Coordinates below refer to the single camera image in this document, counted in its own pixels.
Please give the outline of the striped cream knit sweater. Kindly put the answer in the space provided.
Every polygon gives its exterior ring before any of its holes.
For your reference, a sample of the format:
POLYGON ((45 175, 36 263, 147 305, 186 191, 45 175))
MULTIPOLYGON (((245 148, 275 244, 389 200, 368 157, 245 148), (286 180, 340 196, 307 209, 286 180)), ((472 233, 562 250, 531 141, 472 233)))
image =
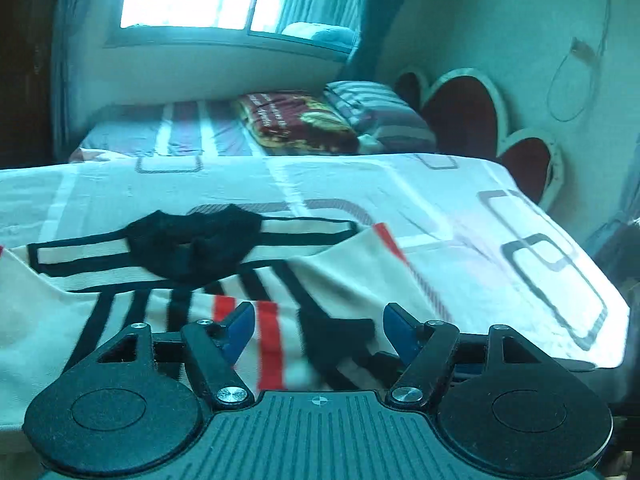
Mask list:
POLYGON ((253 392, 387 385, 386 304, 446 318, 439 294, 382 223, 157 211, 109 233, 1 253, 1 439, 26 408, 123 328, 176 332, 241 302, 256 326, 236 369, 253 392))

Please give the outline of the white patterned bed sheet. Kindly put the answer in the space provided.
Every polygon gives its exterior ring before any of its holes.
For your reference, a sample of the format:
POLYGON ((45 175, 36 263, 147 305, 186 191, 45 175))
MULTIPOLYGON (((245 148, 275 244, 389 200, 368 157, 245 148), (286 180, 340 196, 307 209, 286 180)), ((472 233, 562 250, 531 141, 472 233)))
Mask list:
POLYGON ((437 155, 152 157, 6 170, 1 252, 117 231, 153 212, 382 223, 467 333, 506 324, 555 358, 623 363, 629 309, 501 166, 437 155))

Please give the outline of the striped far bed sheet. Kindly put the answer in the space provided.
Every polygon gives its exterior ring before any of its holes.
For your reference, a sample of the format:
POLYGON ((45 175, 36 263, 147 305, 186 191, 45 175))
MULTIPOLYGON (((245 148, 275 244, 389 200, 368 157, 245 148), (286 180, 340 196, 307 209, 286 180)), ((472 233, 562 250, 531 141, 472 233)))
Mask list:
POLYGON ((265 154, 232 102, 201 100, 104 108, 70 161, 265 154))

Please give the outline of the heart shaped red headboard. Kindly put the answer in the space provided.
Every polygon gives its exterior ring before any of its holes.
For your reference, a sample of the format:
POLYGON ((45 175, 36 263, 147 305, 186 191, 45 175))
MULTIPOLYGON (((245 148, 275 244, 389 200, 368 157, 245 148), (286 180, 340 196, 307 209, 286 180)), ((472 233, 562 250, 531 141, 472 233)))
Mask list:
POLYGON ((564 184, 560 144, 538 128, 513 130, 506 101, 487 75, 459 68, 430 84, 407 68, 394 90, 435 133, 439 151, 498 162, 532 202, 544 210, 554 204, 564 184))

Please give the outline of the striped pillow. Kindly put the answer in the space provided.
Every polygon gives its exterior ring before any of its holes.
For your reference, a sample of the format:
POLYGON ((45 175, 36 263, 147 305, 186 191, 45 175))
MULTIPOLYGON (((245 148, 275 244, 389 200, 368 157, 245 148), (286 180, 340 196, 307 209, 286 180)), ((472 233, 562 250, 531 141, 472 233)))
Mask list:
POLYGON ((436 136, 400 96, 373 81, 334 81, 323 96, 358 136, 359 154, 435 153, 436 136))

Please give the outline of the red folded blanket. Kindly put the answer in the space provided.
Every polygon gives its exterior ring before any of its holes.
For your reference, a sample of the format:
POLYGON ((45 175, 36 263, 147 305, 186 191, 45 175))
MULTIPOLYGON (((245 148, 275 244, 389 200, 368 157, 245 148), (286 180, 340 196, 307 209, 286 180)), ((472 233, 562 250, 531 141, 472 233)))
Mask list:
POLYGON ((269 155, 355 155, 358 134, 319 98, 304 92, 257 92, 234 102, 258 145, 269 155))

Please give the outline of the folded cloth on windowsill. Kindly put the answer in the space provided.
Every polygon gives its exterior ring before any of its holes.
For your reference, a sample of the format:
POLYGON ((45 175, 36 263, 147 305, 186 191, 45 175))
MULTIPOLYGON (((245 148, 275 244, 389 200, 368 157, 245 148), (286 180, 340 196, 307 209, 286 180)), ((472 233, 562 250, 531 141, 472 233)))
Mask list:
POLYGON ((292 23, 285 26, 282 34, 347 49, 351 49, 357 40, 356 32, 348 27, 319 23, 292 23))

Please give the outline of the teal left curtain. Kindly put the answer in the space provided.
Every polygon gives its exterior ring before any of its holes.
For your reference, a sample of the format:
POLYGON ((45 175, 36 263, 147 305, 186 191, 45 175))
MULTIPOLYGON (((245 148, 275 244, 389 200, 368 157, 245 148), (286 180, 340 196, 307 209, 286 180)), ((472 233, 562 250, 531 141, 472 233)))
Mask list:
POLYGON ((90 0, 58 0, 54 10, 51 47, 52 154, 56 162, 66 159, 72 145, 72 61, 74 37, 81 30, 90 0))

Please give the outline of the dark wooden door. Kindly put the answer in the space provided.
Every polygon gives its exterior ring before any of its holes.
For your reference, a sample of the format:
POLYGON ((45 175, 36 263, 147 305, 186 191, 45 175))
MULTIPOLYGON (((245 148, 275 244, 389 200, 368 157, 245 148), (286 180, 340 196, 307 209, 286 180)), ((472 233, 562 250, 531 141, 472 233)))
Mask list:
POLYGON ((58 0, 0 0, 1 167, 52 162, 51 49, 58 0))

